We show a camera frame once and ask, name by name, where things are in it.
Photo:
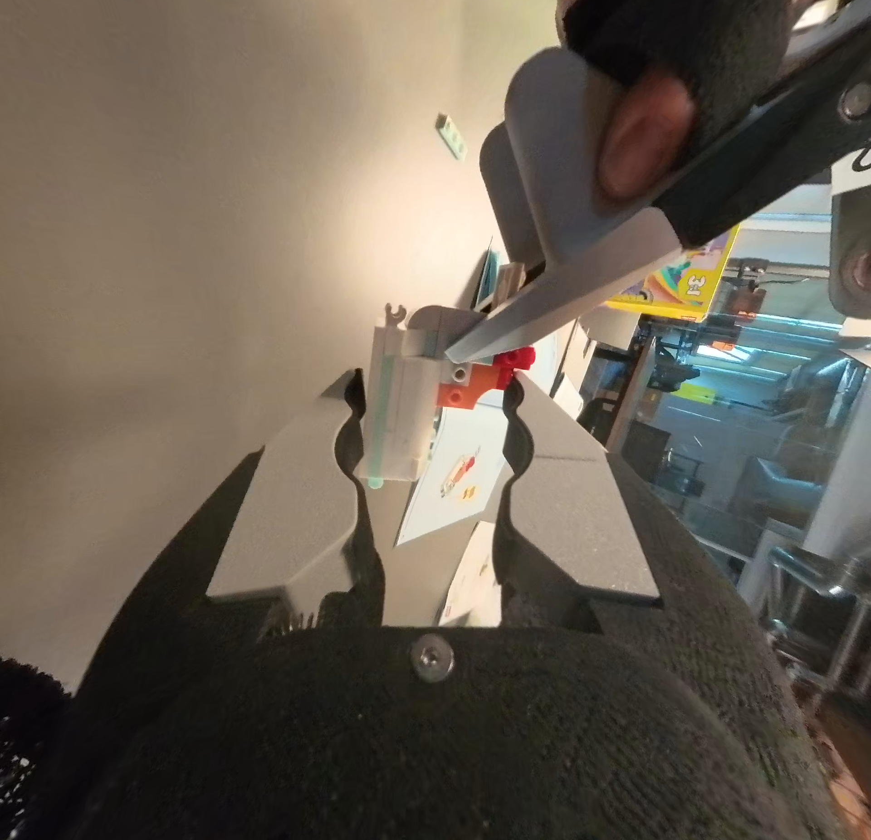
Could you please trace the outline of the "yellow lego box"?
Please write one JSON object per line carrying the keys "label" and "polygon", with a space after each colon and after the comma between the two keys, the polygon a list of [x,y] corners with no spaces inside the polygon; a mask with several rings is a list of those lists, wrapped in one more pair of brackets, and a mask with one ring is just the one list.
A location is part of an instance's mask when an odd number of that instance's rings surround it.
{"label": "yellow lego box", "polygon": [[711,309],[739,228],[735,225],[702,247],[686,251],[604,306],[669,320],[701,322]]}

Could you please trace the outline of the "white lego model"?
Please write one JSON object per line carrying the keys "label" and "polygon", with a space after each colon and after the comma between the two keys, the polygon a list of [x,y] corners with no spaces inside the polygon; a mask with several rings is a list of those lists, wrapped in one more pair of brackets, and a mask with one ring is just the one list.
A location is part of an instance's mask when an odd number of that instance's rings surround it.
{"label": "white lego model", "polygon": [[450,360],[448,348],[483,319],[480,312],[438,305],[411,317],[401,305],[385,306],[365,379],[364,454],[356,471],[369,486],[417,482],[443,410],[489,403],[517,371],[533,367],[537,354],[531,345],[473,362]]}

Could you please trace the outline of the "open light blue instruction booklet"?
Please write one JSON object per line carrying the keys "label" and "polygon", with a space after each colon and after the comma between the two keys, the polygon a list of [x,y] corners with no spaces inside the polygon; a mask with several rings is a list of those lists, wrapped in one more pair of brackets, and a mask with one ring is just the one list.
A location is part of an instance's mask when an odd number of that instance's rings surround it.
{"label": "open light blue instruction booklet", "polygon": [[[487,378],[491,374],[495,379]],[[439,393],[428,458],[408,500],[397,546],[484,511],[505,466],[504,390],[513,374],[509,366],[475,366],[472,392],[454,381]]]}

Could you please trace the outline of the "light green lego plate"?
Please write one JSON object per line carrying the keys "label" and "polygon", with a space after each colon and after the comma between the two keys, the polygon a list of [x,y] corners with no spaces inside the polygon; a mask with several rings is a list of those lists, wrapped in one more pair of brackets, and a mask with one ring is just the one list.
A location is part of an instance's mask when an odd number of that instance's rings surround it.
{"label": "light green lego plate", "polygon": [[435,129],[452,157],[457,161],[464,161],[468,146],[452,118],[440,113],[436,118]]}

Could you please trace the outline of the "white instruction booklet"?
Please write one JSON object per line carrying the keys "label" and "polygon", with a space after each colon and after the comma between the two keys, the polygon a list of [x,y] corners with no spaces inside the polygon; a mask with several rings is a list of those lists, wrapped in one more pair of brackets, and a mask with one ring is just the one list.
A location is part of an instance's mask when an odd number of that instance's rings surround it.
{"label": "white instruction booklet", "polygon": [[497,628],[502,620],[502,589],[493,566],[495,526],[475,525],[446,595],[439,627]]}

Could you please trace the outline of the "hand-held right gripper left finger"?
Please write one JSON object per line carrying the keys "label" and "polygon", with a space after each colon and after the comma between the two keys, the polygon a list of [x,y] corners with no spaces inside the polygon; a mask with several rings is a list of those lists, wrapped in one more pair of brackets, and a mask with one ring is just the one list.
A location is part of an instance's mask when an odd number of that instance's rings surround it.
{"label": "hand-held right gripper left finger", "polygon": [[382,624],[385,576],[365,492],[362,371],[352,369],[262,450],[206,591],[274,599],[291,628]]}

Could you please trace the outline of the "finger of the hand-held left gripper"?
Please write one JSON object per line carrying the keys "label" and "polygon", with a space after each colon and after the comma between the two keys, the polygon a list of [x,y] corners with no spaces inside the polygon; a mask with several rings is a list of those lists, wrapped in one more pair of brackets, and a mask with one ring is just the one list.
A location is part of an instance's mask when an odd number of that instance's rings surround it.
{"label": "finger of the hand-held left gripper", "polygon": [[446,350],[454,363],[534,345],[676,259],[683,247],[661,210],[641,210],[582,255],[547,269]]}

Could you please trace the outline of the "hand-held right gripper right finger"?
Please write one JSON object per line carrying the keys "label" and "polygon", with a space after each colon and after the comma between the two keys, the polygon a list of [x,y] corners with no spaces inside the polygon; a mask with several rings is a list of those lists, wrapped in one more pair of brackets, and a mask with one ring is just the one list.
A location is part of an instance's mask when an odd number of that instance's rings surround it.
{"label": "hand-held right gripper right finger", "polygon": [[604,447],[523,371],[504,414],[510,476],[494,529],[503,624],[581,628],[595,601],[660,609]]}

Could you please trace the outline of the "person's left hand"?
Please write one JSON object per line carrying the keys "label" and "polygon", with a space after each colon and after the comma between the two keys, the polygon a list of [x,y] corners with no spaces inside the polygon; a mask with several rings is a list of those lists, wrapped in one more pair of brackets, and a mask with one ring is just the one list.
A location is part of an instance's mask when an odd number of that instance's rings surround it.
{"label": "person's left hand", "polygon": [[695,121],[696,104],[681,79],[649,68],[626,92],[602,141],[602,191],[618,202],[649,192],[680,159]]}

